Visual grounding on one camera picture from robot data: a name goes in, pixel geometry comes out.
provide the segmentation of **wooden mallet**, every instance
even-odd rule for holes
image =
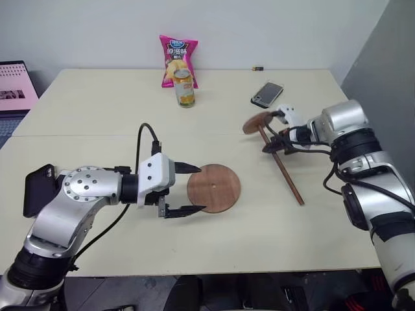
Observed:
[[[265,144],[270,143],[270,139],[266,135],[264,131],[264,127],[267,124],[270,124],[272,120],[272,115],[270,112],[262,112],[257,115],[254,115],[251,119],[245,122],[244,126],[242,127],[242,130],[245,134],[252,134],[255,132],[259,132],[261,134],[261,137],[263,138]],[[283,176],[285,180],[288,183],[288,186],[291,188],[292,193],[296,197],[298,203],[300,205],[304,205],[303,198],[301,197],[301,194],[298,192],[294,182],[291,180],[290,175],[287,172],[287,169],[284,167],[284,164],[282,163],[281,159],[277,155],[276,152],[272,152],[272,157],[274,158],[275,162],[277,163],[279,169],[281,170],[281,173],[283,173]]]

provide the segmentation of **beverage can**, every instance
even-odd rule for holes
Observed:
[[[186,68],[176,70],[173,82],[179,106],[183,108],[193,107],[195,105],[195,91],[190,71]]]

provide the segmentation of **wooden handle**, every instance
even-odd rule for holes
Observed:
[[[266,144],[270,143],[270,139],[268,138],[268,136],[266,135],[263,127],[261,125],[258,125],[258,131],[261,134],[261,137],[263,138],[264,142]],[[284,167],[284,164],[282,163],[281,159],[279,158],[279,156],[277,155],[276,152],[272,152],[272,157],[274,158],[275,162],[277,163],[279,169],[281,170],[281,173],[283,173],[283,176],[285,178],[285,180],[288,183],[288,186],[290,187],[292,193],[294,194],[294,196],[297,199],[297,202],[300,205],[304,205],[304,201],[303,198],[301,197],[301,194],[298,192],[298,189],[296,188],[294,182],[292,181],[290,175],[287,172],[287,169]]]

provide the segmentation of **red cable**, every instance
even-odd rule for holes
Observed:
[[[364,311],[364,308],[356,302],[354,297],[351,297],[350,302],[359,310],[359,311]]]
[[[386,291],[385,278],[384,277],[379,277],[379,282],[381,283],[381,290]]]
[[[376,282],[376,287],[377,287],[377,291],[381,290],[381,283],[379,282],[379,277],[375,277],[375,282]]]
[[[373,286],[373,288],[374,288],[374,290],[377,290],[377,284],[376,284],[376,278],[372,275],[372,277],[371,277],[371,280],[372,280],[372,286]]]
[[[355,309],[355,307],[351,304],[351,302],[349,301],[349,299],[347,298],[344,303],[346,304],[347,308],[351,311],[359,311],[357,309]]]
[[[379,290],[382,292],[383,290],[385,290],[385,287],[383,286],[383,279],[381,276],[377,277],[377,282],[379,283]]]

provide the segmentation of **black phone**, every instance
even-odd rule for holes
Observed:
[[[278,84],[267,82],[252,98],[251,103],[261,108],[269,108],[284,88]]]

